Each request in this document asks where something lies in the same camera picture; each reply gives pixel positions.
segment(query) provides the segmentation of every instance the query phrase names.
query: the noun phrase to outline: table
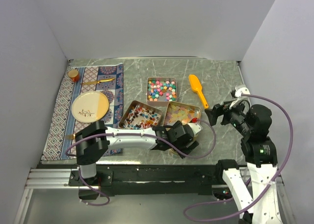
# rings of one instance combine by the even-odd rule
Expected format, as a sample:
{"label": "table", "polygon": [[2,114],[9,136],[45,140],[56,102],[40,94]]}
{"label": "table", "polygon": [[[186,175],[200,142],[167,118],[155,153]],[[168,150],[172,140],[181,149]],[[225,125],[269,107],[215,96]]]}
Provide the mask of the table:
{"label": "table", "polygon": [[[189,74],[198,76],[203,93],[212,107],[214,104],[231,100],[230,90],[243,84],[241,72],[236,61],[214,61],[202,58],[118,58],[118,59],[76,59],[69,67],[102,66],[124,64],[124,112],[133,100],[146,102],[148,77],[173,77],[177,79],[178,102],[202,107],[196,93],[192,92]],[[158,107],[164,113],[166,107]],[[208,120],[202,111],[201,118]],[[202,159],[181,159],[169,151],[149,151],[143,149],[124,149],[121,155],[102,157],[98,164],[145,164],[145,165],[215,165],[220,159],[235,159],[245,164],[240,148],[241,135],[231,126],[214,127],[217,143],[213,152]],[[200,156],[209,151],[213,135],[207,125],[197,138],[200,145],[191,156]],[[43,161],[43,164],[75,164],[75,160]]]}

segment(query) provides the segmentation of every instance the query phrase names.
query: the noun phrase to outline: yellow plastic scoop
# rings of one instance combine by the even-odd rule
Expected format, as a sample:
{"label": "yellow plastic scoop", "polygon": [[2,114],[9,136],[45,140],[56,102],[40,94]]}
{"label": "yellow plastic scoop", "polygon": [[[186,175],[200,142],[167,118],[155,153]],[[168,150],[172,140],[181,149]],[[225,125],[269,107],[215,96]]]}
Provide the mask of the yellow plastic scoop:
{"label": "yellow plastic scoop", "polygon": [[200,80],[198,80],[198,78],[193,74],[190,74],[188,76],[188,79],[190,81],[192,90],[198,94],[198,97],[200,97],[204,108],[208,109],[209,105],[205,99],[205,96],[202,93],[202,85],[200,83]]}

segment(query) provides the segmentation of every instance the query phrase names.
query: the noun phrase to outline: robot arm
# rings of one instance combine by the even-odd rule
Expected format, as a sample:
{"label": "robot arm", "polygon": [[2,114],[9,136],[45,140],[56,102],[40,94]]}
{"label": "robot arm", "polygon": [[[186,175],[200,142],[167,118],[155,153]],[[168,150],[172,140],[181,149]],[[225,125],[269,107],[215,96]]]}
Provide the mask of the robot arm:
{"label": "robot arm", "polygon": [[[245,105],[241,94],[250,94],[242,85],[235,88],[232,96],[234,101],[217,104],[212,110],[205,110],[210,124],[217,123],[219,116],[223,115],[222,125],[231,124],[241,133],[241,149],[250,171],[253,188],[253,199],[256,199],[270,179],[277,171],[276,147],[267,136],[271,125],[271,111],[263,105],[253,105],[247,113],[243,110]],[[253,199],[244,185],[238,165],[234,160],[220,160],[216,165],[217,176],[230,188],[238,210],[248,206]],[[276,183],[271,182],[271,187],[262,199],[248,212],[241,215],[240,223],[254,224],[281,224],[278,207]]]}
{"label": "robot arm", "polygon": [[96,134],[112,134],[92,138],[79,143],[76,146],[77,164],[80,166],[83,178],[96,176],[96,162],[102,157],[107,150],[120,148],[142,148],[148,150],[167,150],[170,146],[153,137],[161,137],[173,144],[177,149],[185,154],[189,154],[197,145],[195,137],[202,130],[198,123],[188,123],[182,125],[177,121],[173,126],[154,126],[144,130],[126,130],[106,127],[103,121],[96,121],[80,132],[76,133],[75,141],[93,136]]}

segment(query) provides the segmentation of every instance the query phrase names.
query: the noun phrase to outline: golden cutlery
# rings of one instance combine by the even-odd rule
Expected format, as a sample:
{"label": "golden cutlery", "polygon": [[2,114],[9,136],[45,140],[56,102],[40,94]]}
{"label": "golden cutlery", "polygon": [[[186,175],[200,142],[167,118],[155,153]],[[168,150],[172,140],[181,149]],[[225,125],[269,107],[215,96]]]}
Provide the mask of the golden cutlery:
{"label": "golden cutlery", "polygon": [[74,139],[75,139],[75,133],[66,135],[64,138],[65,138],[66,140],[74,140]]}
{"label": "golden cutlery", "polygon": [[115,80],[115,78],[108,78],[104,80],[92,81],[87,83],[81,83],[81,85],[92,85],[92,84],[99,84],[99,83],[106,83]]}

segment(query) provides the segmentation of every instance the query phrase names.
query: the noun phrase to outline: colorful candy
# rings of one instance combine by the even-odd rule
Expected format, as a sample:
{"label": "colorful candy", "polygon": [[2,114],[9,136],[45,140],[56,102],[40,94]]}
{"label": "colorful candy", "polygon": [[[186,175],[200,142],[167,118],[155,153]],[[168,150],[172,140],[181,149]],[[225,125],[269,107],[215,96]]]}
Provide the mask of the colorful candy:
{"label": "colorful candy", "polygon": [[149,101],[173,101],[176,100],[176,86],[175,81],[172,79],[160,78],[150,78],[147,81],[147,100]]}
{"label": "colorful candy", "polygon": [[188,106],[182,104],[181,106],[176,106],[169,104],[166,117],[164,120],[165,125],[173,125],[176,121],[181,121],[183,125],[189,123],[193,118],[200,117],[200,110],[194,108],[193,106]]}

